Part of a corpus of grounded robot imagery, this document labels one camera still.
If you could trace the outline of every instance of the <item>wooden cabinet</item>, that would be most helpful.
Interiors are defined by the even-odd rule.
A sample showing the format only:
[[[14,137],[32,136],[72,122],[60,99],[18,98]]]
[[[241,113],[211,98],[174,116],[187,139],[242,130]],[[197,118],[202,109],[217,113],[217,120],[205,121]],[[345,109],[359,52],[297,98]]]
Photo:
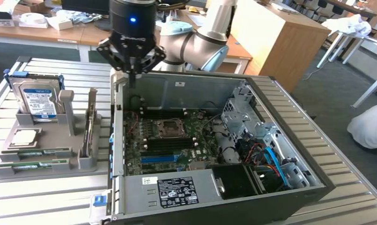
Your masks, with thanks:
[[[273,76],[291,92],[329,32],[302,14],[238,0],[231,35],[253,57],[245,74]]]

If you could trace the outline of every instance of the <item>warning label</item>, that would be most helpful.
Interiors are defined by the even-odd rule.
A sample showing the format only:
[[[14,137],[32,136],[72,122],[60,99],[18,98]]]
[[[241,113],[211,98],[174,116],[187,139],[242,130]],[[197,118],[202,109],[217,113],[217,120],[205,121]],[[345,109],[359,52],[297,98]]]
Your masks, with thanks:
[[[195,204],[199,202],[191,177],[157,180],[157,188],[162,208]]]

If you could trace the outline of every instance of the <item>plastic bag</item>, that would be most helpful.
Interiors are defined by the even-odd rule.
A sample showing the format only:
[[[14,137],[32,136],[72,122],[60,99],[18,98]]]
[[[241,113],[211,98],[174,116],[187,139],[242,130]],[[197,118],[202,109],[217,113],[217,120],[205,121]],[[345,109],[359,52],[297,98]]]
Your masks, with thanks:
[[[339,31],[358,38],[366,37],[371,31],[370,24],[362,20],[359,14],[339,19],[327,19],[321,25],[331,30],[330,34]]]

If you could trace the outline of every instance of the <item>power supply label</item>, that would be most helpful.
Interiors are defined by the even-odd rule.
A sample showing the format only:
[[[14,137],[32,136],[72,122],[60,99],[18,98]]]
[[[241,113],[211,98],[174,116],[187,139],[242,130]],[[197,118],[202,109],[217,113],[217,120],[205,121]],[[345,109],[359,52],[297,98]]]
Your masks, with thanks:
[[[54,104],[50,101],[52,92],[48,89],[24,89],[26,104],[33,117],[52,119],[56,117]]]
[[[198,203],[191,177],[157,180],[159,204],[162,208]]]

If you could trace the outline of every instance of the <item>blue pcie slot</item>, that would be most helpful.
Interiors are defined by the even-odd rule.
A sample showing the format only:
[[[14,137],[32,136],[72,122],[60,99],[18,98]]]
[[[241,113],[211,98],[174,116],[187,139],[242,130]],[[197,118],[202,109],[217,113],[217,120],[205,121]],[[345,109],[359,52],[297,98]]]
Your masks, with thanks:
[[[171,163],[177,162],[178,156],[158,156],[158,157],[142,157],[141,163]]]

